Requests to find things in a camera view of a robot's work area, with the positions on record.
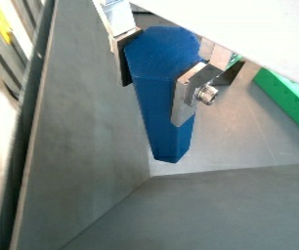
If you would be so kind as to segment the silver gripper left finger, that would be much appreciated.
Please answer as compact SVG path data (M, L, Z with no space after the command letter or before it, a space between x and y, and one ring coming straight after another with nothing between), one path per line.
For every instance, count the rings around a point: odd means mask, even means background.
M107 32L110 52L114 55L117 83L125 87L131 83L131 75L123 48L138 37L142 30L135 26L127 0L90 0Z

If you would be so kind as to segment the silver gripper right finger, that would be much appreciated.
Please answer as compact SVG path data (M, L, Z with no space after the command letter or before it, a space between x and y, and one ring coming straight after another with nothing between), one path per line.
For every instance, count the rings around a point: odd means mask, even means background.
M177 78L174 86L170 123L179 127L195 112L197 103L210 105L217 90L210 86L213 79L226 70L231 52L218 44L201 38L198 51L203 59Z

